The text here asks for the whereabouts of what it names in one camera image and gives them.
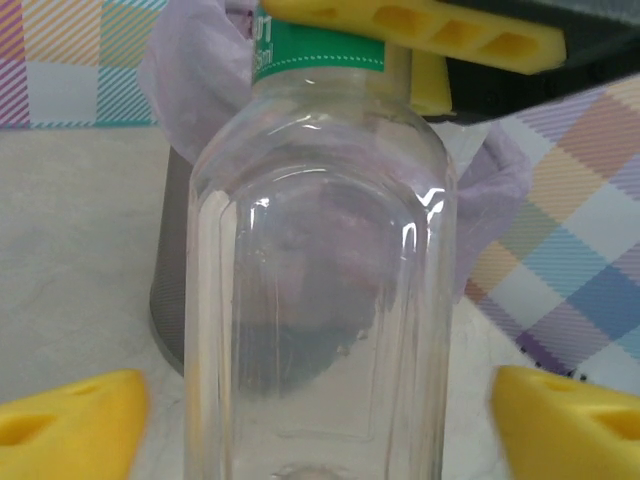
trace checkered tablecloth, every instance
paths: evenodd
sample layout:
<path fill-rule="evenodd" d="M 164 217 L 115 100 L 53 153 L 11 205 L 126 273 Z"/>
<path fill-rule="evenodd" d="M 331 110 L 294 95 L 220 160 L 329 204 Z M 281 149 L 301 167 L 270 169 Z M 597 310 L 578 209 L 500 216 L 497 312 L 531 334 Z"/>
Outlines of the checkered tablecloth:
<path fill-rule="evenodd" d="M 467 295 L 540 366 L 640 393 L 640 77 L 504 123 L 533 190 Z"/>
<path fill-rule="evenodd" d="M 166 0 L 0 0 L 0 128 L 153 122 L 136 84 Z"/>

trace trash can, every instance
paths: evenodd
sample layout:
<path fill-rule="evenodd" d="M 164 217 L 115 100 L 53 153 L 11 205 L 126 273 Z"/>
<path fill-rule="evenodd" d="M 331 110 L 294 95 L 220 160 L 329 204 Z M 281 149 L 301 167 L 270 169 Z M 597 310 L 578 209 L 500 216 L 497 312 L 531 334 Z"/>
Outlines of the trash can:
<path fill-rule="evenodd" d="M 160 351 L 180 374 L 184 361 L 187 209 L 192 169 L 172 148 L 150 295 L 152 332 Z"/>

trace green bottle label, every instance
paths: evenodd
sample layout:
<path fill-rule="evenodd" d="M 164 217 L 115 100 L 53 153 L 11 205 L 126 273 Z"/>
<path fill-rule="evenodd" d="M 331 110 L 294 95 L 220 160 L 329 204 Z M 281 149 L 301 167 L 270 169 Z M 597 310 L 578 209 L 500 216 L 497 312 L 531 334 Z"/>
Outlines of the green bottle label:
<path fill-rule="evenodd" d="M 384 71 L 384 42 L 305 27 L 271 18 L 262 6 L 253 24 L 253 82 L 274 73 L 310 67 Z"/>

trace white table surface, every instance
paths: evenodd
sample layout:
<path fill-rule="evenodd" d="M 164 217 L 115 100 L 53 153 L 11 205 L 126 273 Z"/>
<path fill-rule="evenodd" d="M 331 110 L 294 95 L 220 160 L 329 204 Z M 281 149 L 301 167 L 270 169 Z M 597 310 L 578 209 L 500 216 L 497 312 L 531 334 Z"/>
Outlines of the white table surface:
<path fill-rule="evenodd" d="M 153 409 L 132 480 L 182 479 L 183 381 L 148 326 L 168 144 L 157 129 L 0 133 L 0 403 L 118 368 Z M 444 480 L 508 478 L 487 398 L 529 361 L 455 309 Z"/>

